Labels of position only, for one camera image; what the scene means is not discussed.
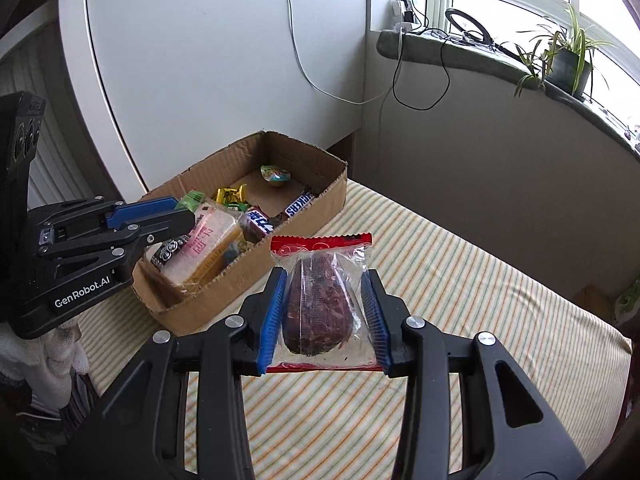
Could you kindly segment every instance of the vacuum-sealed dates snack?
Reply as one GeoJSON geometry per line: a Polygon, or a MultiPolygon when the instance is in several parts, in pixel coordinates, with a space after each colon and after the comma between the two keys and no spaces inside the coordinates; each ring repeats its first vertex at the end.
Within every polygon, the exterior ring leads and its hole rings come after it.
{"type": "Polygon", "coordinates": [[[370,247],[371,234],[272,238],[287,286],[268,371],[378,369],[360,297],[370,247]]]}

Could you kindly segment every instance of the brown meat snack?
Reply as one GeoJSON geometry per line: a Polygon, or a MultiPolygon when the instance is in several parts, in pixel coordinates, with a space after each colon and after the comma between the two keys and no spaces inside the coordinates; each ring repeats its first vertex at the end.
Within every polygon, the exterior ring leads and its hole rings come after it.
{"type": "Polygon", "coordinates": [[[287,348],[315,356],[347,341],[353,331],[353,298],[344,269],[331,254],[299,260],[282,320],[287,348]]]}

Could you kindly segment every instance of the camera lens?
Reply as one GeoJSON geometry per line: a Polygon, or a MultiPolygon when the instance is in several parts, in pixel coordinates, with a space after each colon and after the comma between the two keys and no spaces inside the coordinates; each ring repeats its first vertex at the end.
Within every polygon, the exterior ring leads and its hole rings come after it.
{"type": "Polygon", "coordinates": [[[22,153],[23,147],[24,147],[24,123],[20,123],[20,126],[18,127],[18,132],[15,134],[14,160],[18,160],[18,157],[22,153]]]}
{"type": "Polygon", "coordinates": [[[39,138],[40,138],[40,121],[38,121],[38,123],[36,124],[36,131],[33,133],[33,143],[35,144],[36,142],[38,142],[39,138]]]}
{"type": "Polygon", "coordinates": [[[29,150],[33,146],[33,120],[29,122],[29,127],[27,128],[27,136],[24,139],[24,156],[27,156],[29,150]]]}

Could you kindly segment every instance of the clear plastic wrapper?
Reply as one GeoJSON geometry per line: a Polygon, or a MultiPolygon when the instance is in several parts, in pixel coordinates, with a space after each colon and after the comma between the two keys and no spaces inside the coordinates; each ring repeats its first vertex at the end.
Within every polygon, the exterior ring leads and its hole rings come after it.
{"type": "Polygon", "coordinates": [[[203,200],[188,235],[147,248],[142,268],[167,292],[171,302],[196,294],[246,245],[238,220],[224,206],[203,200]]]}
{"type": "Polygon", "coordinates": [[[370,247],[371,234],[272,238],[287,285],[269,372],[380,369],[360,295],[370,247]]]}

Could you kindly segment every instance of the striped tablecloth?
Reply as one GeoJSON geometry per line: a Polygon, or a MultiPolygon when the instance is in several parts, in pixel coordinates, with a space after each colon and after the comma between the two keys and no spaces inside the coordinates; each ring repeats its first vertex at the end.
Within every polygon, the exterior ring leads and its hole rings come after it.
{"type": "MultiPolygon", "coordinates": [[[[411,313],[473,337],[489,330],[554,409],[587,463],[613,434],[630,341],[474,245],[366,187],[349,182],[344,210],[319,235],[372,232],[371,267],[411,313]]],[[[262,290],[266,277],[247,294],[262,290]]],[[[238,311],[245,295],[219,317],[238,311]]],[[[100,393],[159,325],[131,290],[84,313],[82,342],[100,393]]],[[[460,467],[460,390],[452,384],[450,464],[460,467]]],[[[308,372],[244,378],[244,410],[259,479],[386,479],[405,380],[382,373],[308,372]]],[[[186,467],[196,470],[197,374],[190,377],[186,467]]]]}

